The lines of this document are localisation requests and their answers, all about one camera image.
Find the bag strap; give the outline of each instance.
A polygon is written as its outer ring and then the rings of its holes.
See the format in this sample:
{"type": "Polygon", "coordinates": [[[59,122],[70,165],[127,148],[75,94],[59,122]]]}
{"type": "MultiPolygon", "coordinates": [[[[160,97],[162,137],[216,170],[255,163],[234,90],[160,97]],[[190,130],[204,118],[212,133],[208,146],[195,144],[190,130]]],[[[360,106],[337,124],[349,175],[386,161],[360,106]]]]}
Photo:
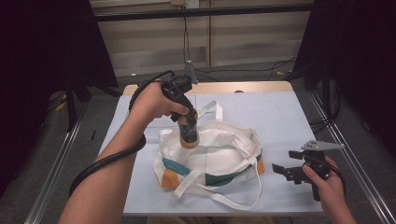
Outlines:
{"type": "Polygon", "coordinates": [[[192,170],[180,183],[177,189],[175,189],[172,196],[174,196],[177,199],[180,199],[180,197],[185,192],[191,194],[202,194],[210,197],[214,201],[228,205],[231,208],[237,210],[249,210],[252,207],[254,207],[254,205],[256,205],[256,203],[259,201],[260,197],[262,196],[262,182],[260,180],[259,171],[257,169],[257,160],[255,160],[252,165],[254,165],[255,167],[256,177],[259,180],[259,193],[253,204],[236,203],[222,194],[212,192],[211,189],[208,188],[207,186],[204,186],[203,184],[200,184],[198,182],[194,182],[194,180],[198,178],[201,174],[201,172],[198,170],[192,170]]]}
{"type": "Polygon", "coordinates": [[[203,116],[204,114],[206,114],[208,112],[208,110],[213,107],[216,106],[216,120],[220,120],[222,121],[222,106],[219,104],[219,102],[217,101],[212,101],[209,104],[207,104],[206,106],[204,106],[203,108],[198,110],[198,119],[203,116]]]}

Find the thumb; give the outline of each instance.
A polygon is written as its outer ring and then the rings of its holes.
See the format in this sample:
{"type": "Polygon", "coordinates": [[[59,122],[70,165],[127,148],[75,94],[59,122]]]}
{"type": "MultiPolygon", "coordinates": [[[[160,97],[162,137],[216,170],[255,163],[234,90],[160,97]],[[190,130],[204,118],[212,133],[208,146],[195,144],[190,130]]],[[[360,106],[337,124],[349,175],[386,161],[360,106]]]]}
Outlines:
{"type": "Polygon", "coordinates": [[[318,174],[311,169],[311,167],[307,165],[303,165],[303,171],[308,176],[308,178],[314,183],[318,188],[323,187],[324,184],[326,184],[326,181],[324,181],[318,174]]]}

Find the teal stripe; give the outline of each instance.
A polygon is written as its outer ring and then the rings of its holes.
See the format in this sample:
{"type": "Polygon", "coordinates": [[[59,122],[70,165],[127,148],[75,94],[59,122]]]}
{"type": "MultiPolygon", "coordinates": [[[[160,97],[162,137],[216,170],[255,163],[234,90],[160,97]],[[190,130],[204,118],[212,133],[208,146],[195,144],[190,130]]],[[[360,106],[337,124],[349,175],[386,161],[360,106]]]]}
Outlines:
{"type": "MultiPolygon", "coordinates": [[[[262,154],[256,157],[257,161],[261,158],[262,154]]],[[[191,171],[191,169],[187,168],[186,166],[176,162],[172,161],[166,158],[163,158],[163,165],[170,170],[175,171],[179,175],[188,175],[191,171]]],[[[246,170],[250,169],[253,167],[253,165],[249,165],[247,168],[245,168],[243,171],[237,172],[237,173],[232,173],[228,175],[209,175],[205,174],[205,184],[210,187],[220,187],[229,184],[231,181],[233,181],[233,178],[236,177],[237,175],[242,174],[246,170]]]]}
{"type": "MultiPolygon", "coordinates": [[[[256,160],[258,161],[261,158],[262,154],[256,157],[256,160]]],[[[229,175],[209,175],[205,174],[205,184],[210,187],[220,187],[227,185],[233,181],[233,178],[236,177],[237,175],[242,174],[246,170],[250,169],[253,167],[253,165],[249,165],[247,168],[245,168],[243,171],[229,174],[229,175]]]]}
{"type": "Polygon", "coordinates": [[[184,165],[182,165],[176,161],[171,161],[166,158],[163,158],[163,165],[167,169],[173,170],[180,175],[188,175],[190,173],[189,168],[185,167],[184,165]]]}

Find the wire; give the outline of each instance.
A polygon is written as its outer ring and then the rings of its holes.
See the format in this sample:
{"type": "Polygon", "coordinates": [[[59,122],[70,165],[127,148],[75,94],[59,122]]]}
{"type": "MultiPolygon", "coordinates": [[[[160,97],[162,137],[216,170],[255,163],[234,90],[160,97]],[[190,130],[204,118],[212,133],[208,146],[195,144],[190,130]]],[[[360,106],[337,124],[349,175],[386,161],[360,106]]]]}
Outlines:
{"type": "Polygon", "coordinates": [[[318,129],[314,130],[313,133],[318,133],[319,131],[321,131],[322,129],[327,127],[331,122],[334,122],[337,119],[337,117],[340,113],[340,108],[341,108],[341,90],[338,87],[338,85],[335,86],[335,92],[334,92],[332,100],[333,100],[333,104],[334,104],[334,108],[335,108],[335,111],[333,114],[330,114],[329,117],[326,119],[317,118],[317,119],[314,119],[309,122],[311,129],[315,129],[315,128],[319,127],[318,129]]]}
{"type": "MultiPolygon", "coordinates": [[[[188,57],[189,57],[188,59],[191,60],[189,32],[188,32],[188,29],[187,29],[187,20],[186,20],[186,17],[184,17],[184,36],[183,36],[183,60],[184,60],[184,62],[186,62],[186,51],[188,53],[188,57]]],[[[272,74],[274,72],[274,69],[282,67],[286,63],[295,62],[295,59],[296,59],[296,57],[292,57],[292,58],[290,58],[290,59],[288,59],[286,61],[280,61],[280,62],[274,63],[271,68],[266,68],[266,69],[218,69],[218,70],[204,71],[204,70],[197,69],[192,63],[191,63],[191,65],[192,65],[192,68],[194,70],[196,70],[197,72],[201,72],[201,73],[215,73],[215,72],[267,72],[267,71],[271,71],[270,76],[266,79],[266,81],[268,81],[271,78],[271,76],[272,76],[272,74]]],[[[196,76],[207,77],[207,78],[210,78],[210,79],[215,80],[217,82],[220,82],[220,80],[218,80],[218,79],[215,79],[215,78],[209,77],[209,76],[205,76],[205,75],[202,75],[202,74],[196,74],[196,76]]]]}
{"type": "MultiPolygon", "coordinates": [[[[134,92],[134,95],[131,97],[131,102],[129,103],[129,111],[131,111],[131,108],[134,105],[134,101],[136,100],[136,98],[140,94],[140,92],[142,92],[142,90],[145,89],[150,83],[160,81],[160,80],[156,80],[156,79],[159,77],[162,77],[166,74],[171,74],[172,77],[175,75],[175,73],[173,71],[168,70],[168,71],[160,73],[159,75],[152,77],[152,78],[144,81],[142,84],[138,85],[138,88],[134,92]]],[[[91,164],[90,166],[88,166],[81,173],[79,173],[79,175],[73,180],[73,183],[69,189],[69,197],[73,194],[73,192],[77,188],[77,186],[89,175],[93,174],[94,172],[98,171],[99,169],[103,168],[104,166],[109,165],[110,163],[112,163],[114,161],[118,161],[122,158],[125,158],[126,156],[136,153],[138,150],[142,149],[145,145],[146,145],[146,137],[143,134],[136,146],[124,149],[121,152],[107,156],[107,157],[91,164]]]]}
{"type": "Polygon", "coordinates": [[[109,165],[111,162],[118,161],[122,158],[125,158],[129,155],[136,153],[138,150],[142,149],[145,145],[146,145],[146,137],[143,134],[136,146],[127,148],[119,153],[115,153],[113,155],[107,156],[88,166],[85,170],[79,173],[79,175],[73,180],[73,183],[69,189],[69,197],[72,196],[73,192],[78,187],[78,185],[89,175],[109,165]]]}

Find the finger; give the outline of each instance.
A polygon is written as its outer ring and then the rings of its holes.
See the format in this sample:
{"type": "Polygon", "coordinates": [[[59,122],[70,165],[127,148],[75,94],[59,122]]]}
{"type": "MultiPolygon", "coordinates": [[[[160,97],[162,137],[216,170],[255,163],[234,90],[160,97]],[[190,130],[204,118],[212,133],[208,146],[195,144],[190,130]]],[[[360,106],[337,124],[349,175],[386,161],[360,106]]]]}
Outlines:
{"type": "Polygon", "coordinates": [[[312,181],[312,183],[318,186],[318,188],[321,188],[326,184],[326,182],[322,178],[320,178],[320,176],[318,176],[318,174],[315,173],[315,171],[312,170],[311,167],[303,165],[303,171],[306,176],[308,176],[308,178],[312,181]]]}
{"type": "Polygon", "coordinates": [[[187,115],[190,110],[184,105],[172,102],[172,104],[170,105],[170,111],[176,112],[181,115],[187,115]]]}

